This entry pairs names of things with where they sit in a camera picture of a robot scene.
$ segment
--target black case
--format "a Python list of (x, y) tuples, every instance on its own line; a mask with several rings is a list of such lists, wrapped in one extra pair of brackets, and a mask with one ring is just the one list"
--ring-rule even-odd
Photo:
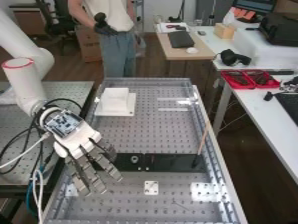
[(173, 48), (189, 48), (194, 46), (193, 39), (186, 31), (167, 33)]
[(298, 18), (294, 16), (267, 14), (260, 22), (259, 31), (271, 44), (298, 47)]

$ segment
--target perforated metal plate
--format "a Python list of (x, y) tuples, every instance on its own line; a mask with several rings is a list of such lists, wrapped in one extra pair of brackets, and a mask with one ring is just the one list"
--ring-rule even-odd
[(94, 117), (92, 125), (118, 152), (195, 154), (198, 135), (193, 112), (187, 104), (187, 87), (155, 82), (134, 85), (133, 82), (111, 83), (104, 87), (129, 87), (137, 93), (133, 117)]
[[(88, 94), (90, 92), (93, 82), (44, 82), (44, 89), (46, 92), (46, 96), (49, 99), (54, 98), (68, 98), (73, 99), (80, 105), (84, 105)], [(58, 102), (64, 108), (69, 108), (74, 113), (78, 113), (78, 109), (69, 102)], [(5, 146), (8, 141), (13, 138), (13, 136), (25, 130), (29, 126), (30, 118), (26, 114), (20, 110), (16, 105), (0, 105), (0, 149)], [(30, 146), (38, 139), (37, 133), (32, 134), (32, 138), (28, 146)], [(4, 158), (1, 163), (5, 163), (12, 158), (14, 158), (22, 149), (24, 145), (24, 137), (17, 141), (12, 148), (4, 154)], [(52, 141), (46, 140), (44, 144), (44, 158), (52, 152)], [(33, 168), (34, 161), (38, 156), (38, 149), (33, 150), (28, 153), (22, 159), (20, 164), (17, 165), (13, 172), (8, 175), (0, 175), (0, 185), (25, 185), (28, 184), (29, 174)], [(52, 161), (48, 165), (48, 170), (52, 172), (52, 168), (57, 162), (57, 155), (54, 154)]]
[[(129, 222), (219, 222), (217, 203), (191, 200), (190, 184), (207, 181), (206, 174), (122, 173), (119, 183), (101, 174), (109, 186), (105, 194), (92, 197), (64, 197), (53, 208), (54, 219)], [(158, 181), (158, 195), (143, 194), (143, 182)]]
[[(97, 92), (98, 97), (105, 87), (129, 87), (130, 92), (137, 93), (134, 117), (94, 117), (97, 100), (86, 116), (86, 121), (114, 144), (118, 152), (197, 152), (205, 120), (195, 101), (198, 93), (189, 79), (108, 79)], [(237, 214), (210, 136), (202, 157), (206, 166), (206, 172), (202, 173), (122, 172), (119, 183), (102, 174), (108, 192), (86, 198), (65, 196), (68, 185), (72, 184), (65, 173), (53, 193), (45, 222), (235, 224)], [(158, 195), (143, 194), (146, 180), (158, 181)], [(199, 183), (198, 187), (206, 184), (210, 189), (195, 190), (197, 194), (202, 194), (202, 200), (191, 200), (191, 183)]]

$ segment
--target person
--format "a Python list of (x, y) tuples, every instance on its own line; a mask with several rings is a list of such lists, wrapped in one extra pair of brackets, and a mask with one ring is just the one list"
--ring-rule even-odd
[[(100, 34), (105, 77), (134, 76), (135, 45), (131, 0), (68, 0), (68, 7), (70, 15), (78, 22)], [(98, 15), (105, 16), (102, 22), (94, 19)]]

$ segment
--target black chair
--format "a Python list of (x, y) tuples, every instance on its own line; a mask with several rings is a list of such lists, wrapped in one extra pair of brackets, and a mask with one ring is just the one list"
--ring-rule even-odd
[(64, 54), (64, 47), (68, 40), (76, 40), (74, 27), (76, 22), (69, 14), (68, 0), (54, 0), (54, 11), (49, 11), (49, 5), (44, 0), (36, 0), (40, 11), (45, 19), (45, 32), (53, 37), (58, 36), (60, 40), (60, 53)]

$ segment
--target white cloth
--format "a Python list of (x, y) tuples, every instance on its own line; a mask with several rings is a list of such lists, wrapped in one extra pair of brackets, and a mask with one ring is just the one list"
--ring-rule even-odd
[(133, 28), (133, 21), (126, 12), (126, 0), (84, 0), (86, 13), (93, 18), (98, 12), (105, 13), (109, 26), (118, 32)]

